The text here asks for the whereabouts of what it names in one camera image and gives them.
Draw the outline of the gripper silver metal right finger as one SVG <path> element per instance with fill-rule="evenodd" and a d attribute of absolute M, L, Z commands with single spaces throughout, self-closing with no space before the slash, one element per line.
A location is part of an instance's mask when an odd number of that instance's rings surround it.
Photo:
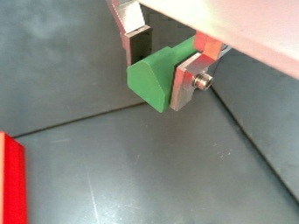
<path fill-rule="evenodd" d="M 206 91 L 214 81 L 207 73 L 210 66 L 231 47 L 201 31 L 197 31 L 194 47 L 198 52 L 175 68 L 171 108 L 179 111 L 193 99 L 197 89 Z"/>

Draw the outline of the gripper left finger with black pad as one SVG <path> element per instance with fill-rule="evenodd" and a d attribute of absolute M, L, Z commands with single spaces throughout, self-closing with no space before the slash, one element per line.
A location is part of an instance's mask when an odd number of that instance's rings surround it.
<path fill-rule="evenodd" d="M 106 0 L 120 32 L 127 65 L 134 65 L 153 53 L 153 27 L 146 24 L 137 0 Z"/>

